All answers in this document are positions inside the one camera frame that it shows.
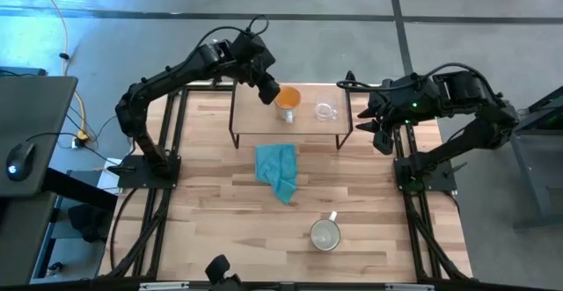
computer mouse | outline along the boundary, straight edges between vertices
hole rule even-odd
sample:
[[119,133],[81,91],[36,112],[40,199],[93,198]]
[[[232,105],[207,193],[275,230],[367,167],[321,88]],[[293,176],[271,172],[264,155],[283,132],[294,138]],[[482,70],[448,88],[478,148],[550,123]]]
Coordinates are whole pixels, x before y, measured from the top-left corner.
[[10,150],[6,158],[6,174],[10,180],[22,181],[32,173],[34,153],[32,142],[21,142]]

mug handle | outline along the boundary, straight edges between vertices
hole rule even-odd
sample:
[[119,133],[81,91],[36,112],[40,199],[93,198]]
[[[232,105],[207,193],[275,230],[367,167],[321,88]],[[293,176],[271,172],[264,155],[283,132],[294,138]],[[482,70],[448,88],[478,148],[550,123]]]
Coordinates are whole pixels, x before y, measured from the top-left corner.
[[285,121],[288,123],[293,123],[293,113],[291,111],[285,112]]
[[331,215],[328,217],[329,220],[336,222],[336,211],[333,211]]

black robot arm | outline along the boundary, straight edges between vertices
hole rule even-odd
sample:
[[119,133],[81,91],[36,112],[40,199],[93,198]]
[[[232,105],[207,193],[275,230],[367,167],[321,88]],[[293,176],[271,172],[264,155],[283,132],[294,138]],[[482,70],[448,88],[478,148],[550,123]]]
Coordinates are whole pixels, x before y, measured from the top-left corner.
[[152,173],[166,178],[171,174],[169,159],[147,131],[149,103],[193,81],[213,79],[216,84],[222,76],[228,76],[241,84],[258,86],[260,99],[270,104],[280,91],[277,82],[266,72],[274,62],[261,37],[250,32],[250,28],[239,30],[233,42],[223,40],[198,46],[180,64],[166,66],[165,71],[149,79],[142,78],[140,83],[129,87],[115,107],[121,130],[139,145]]
[[[435,75],[446,67],[465,70]],[[416,178],[471,149],[500,147],[518,123],[514,107],[501,99],[501,93],[494,94],[480,72],[461,63],[447,63],[424,76],[412,74],[396,81],[386,79],[379,87],[357,83],[352,78],[337,85],[350,91],[369,92],[368,108],[358,117],[373,120],[356,127],[374,133],[373,145],[385,155],[393,151],[391,137],[395,127],[456,114],[475,114],[475,120],[459,137],[429,152],[409,156],[409,174]]]

yellow cable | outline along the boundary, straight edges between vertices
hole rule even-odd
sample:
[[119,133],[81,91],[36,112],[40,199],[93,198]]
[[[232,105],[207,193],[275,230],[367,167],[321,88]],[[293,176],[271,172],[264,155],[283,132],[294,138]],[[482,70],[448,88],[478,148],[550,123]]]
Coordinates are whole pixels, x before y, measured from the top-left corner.
[[[59,17],[61,18],[61,22],[62,22],[62,27],[64,28],[64,51],[63,53],[65,53],[66,55],[68,54],[69,51],[69,31],[67,30],[67,25],[64,22],[64,18],[62,17],[62,13],[61,10],[59,10],[59,7],[56,5],[55,0],[51,0],[51,3],[53,4],[53,6],[55,7],[57,13],[59,13]],[[67,75],[67,70],[66,70],[66,59],[61,58],[62,60],[62,64],[61,64],[61,68],[62,68],[62,75],[66,76]],[[80,96],[78,95],[77,91],[74,91],[74,96],[77,98],[78,100],[78,105],[80,106],[80,114],[81,114],[81,123],[80,123],[80,129],[78,130],[78,138],[80,140],[82,140],[83,142],[88,141],[89,139],[91,140],[90,136],[88,136],[86,132],[86,113],[84,111],[84,102],[82,101],[82,98],[80,98]]]

blue cloth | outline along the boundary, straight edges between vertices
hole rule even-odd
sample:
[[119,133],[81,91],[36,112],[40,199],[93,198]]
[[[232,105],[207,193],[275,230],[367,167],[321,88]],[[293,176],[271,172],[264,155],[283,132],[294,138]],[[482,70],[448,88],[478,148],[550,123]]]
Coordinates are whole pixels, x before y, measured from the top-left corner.
[[276,144],[256,146],[256,179],[274,189],[275,197],[289,204],[296,190],[296,146]]

